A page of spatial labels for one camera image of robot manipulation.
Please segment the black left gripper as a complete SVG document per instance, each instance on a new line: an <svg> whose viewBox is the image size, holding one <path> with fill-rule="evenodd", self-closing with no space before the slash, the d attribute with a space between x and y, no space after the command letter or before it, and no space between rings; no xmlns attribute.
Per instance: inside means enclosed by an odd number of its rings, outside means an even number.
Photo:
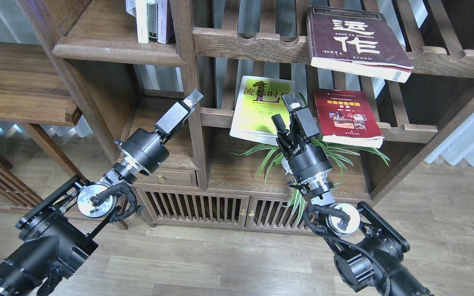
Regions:
<svg viewBox="0 0 474 296"><path fill-rule="evenodd" d="M116 172L120 174L119 180L134 182L137 173L148 176L155 172L160 163L169 157L169 151L164 144L177 133L203 98L204 95L198 89L194 89L158 120L153 132L137 129L125 142L116 141L125 154L124 159L116 163Z"/></svg>

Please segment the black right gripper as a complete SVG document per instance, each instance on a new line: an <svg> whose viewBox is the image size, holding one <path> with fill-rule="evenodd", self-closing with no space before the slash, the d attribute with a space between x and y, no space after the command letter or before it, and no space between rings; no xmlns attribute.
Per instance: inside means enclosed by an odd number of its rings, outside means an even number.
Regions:
<svg viewBox="0 0 474 296"><path fill-rule="evenodd" d="M319 130L308 107L301 106L292 92L282 95L288 109L290 128L281 114L272 116L277 130L277 142L299 184L330 184L327 174L332 169L324 151L312 142Z"/></svg>

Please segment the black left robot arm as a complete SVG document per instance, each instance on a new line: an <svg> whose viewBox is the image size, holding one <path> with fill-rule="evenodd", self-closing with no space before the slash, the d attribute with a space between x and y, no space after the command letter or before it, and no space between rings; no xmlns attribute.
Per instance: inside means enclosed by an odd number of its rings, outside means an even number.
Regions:
<svg viewBox="0 0 474 296"><path fill-rule="evenodd" d="M50 295L97 249L95 236L107 225L123 221L141 206L131 187L137 174L148 176L169 157L171 139L203 99L193 90L156 122L156 129L137 129L117 141L124 158L98 182L74 176L16 224L23 244L0 263L0 296Z"/></svg>

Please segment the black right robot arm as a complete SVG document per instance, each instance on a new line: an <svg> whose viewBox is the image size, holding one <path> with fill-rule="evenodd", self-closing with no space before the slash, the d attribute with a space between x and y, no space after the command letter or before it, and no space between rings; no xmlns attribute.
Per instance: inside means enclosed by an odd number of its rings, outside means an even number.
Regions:
<svg viewBox="0 0 474 296"><path fill-rule="evenodd" d="M402 265L410 245L369 204L339 203L327 180L331 164L313 140L320 131L310 109L293 94L282 96L290 127L280 115L272 117L278 130L278 146L294 179L288 183L304 198L300 214L305 225L321 236L334 252L342 280L354 291L374 287L382 296L430 296Z"/></svg>

